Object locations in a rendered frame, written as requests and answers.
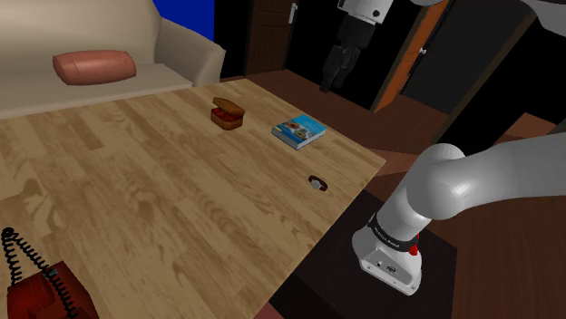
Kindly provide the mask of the orange door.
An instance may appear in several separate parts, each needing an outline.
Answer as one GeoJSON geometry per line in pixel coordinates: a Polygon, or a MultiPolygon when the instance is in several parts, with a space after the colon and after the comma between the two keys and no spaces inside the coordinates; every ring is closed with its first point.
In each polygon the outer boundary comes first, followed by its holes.
{"type": "Polygon", "coordinates": [[[420,10],[370,108],[371,112],[380,111],[391,104],[403,89],[415,61],[425,54],[425,43],[449,2],[450,0],[438,0],[420,10]]]}

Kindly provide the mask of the blue book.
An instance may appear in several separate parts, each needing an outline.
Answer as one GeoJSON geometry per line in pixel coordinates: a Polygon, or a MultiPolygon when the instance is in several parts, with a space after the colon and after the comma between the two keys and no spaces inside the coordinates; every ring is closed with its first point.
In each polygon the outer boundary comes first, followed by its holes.
{"type": "Polygon", "coordinates": [[[306,114],[284,121],[272,128],[271,133],[293,150],[300,150],[312,141],[324,136],[327,127],[306,114]]]}

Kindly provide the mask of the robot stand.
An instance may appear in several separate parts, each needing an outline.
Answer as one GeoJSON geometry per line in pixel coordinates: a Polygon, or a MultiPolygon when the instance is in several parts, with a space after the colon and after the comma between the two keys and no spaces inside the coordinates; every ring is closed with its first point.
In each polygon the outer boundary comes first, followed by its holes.
{"type": "Polygon", "coordinates": [[[420,234],[423,277],[411,296],[364,272],[352,236],[383,202],[363,190],[269,299],[284,319],[451,319],[457,248],[420,234]]]}

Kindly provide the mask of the red corded telephone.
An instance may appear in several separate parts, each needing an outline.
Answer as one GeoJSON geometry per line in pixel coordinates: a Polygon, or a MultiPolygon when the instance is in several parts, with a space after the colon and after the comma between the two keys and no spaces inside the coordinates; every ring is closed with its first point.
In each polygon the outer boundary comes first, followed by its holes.
{"type": "Polygon", "coordinates": [[[2,230],[1,243],[10,271],[7,319],[100,319],[90,294],[65,262],[48,265],[11,227],[2,230]],[[17,250],[38,273],[23,277],[17,250]]]}

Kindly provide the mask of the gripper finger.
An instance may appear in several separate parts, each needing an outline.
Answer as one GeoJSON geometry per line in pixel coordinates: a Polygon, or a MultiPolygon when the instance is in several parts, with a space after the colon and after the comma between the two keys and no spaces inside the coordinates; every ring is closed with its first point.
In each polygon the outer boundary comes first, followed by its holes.
{"type": "Polygon", "coordinates": [[[356,66],[356,61],[359,57],[360,50],[356,48],[346,48],[343,56],[342,61],[340,63],[340,67],[337,70],[337,74],[334,80],[334,87],[340,89],[346,77],[353,71],[354,67],[356,66]]]}
{"type": "Polygon", "coordinates": [[[337,77],[337,73],[344,64],[345,49],[339,45],[334,45],[330,50],[328,57],[323,65],[323,79],[320,84],[320,91],[328,92],[333,81],[337,77]]]}

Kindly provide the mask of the dark brown door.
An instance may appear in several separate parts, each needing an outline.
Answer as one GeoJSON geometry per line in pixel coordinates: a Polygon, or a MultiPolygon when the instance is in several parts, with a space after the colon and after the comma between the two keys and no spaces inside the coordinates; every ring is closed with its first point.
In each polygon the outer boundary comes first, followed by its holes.
{"type": "Polygon", "coordinates": [[[252,0],[244,74],[284,68],[300,0],[252,0]]]}

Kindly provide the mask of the beige sofa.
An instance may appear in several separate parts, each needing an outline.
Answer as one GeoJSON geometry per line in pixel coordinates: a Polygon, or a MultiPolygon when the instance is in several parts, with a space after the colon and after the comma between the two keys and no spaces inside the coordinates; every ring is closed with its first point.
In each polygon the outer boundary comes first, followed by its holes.
{"type": "Polygon", "coordinates": [[[0,119],[214,84],[225,53],[152,0],[0,0],[0,119]],[[65,84],[54,56],[92,50],[128,53],[135,76],[65,84]]]}

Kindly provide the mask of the pink cylindrical cushion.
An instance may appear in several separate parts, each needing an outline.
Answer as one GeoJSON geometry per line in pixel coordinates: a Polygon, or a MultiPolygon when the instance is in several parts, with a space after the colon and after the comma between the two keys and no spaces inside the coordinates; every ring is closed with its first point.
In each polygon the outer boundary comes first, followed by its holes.
{"type": "Polygon", "coordinates": [[[57,76],[67,85],[95,85],[134,77],[136,64],[125,51],[93,50],[61,53],[52,59],[57,76]]]}

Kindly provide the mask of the open brown wooden box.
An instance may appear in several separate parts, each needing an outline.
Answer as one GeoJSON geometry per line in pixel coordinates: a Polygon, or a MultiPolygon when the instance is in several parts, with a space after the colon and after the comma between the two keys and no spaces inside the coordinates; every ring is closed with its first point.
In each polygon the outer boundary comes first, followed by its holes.
{"type": "Polygon", "coordinates": [[[225,131],[232,131],[242,126],[245,110],[233,101],[214,97],[215,108],[211,110],[210,119],[225,131]]]}

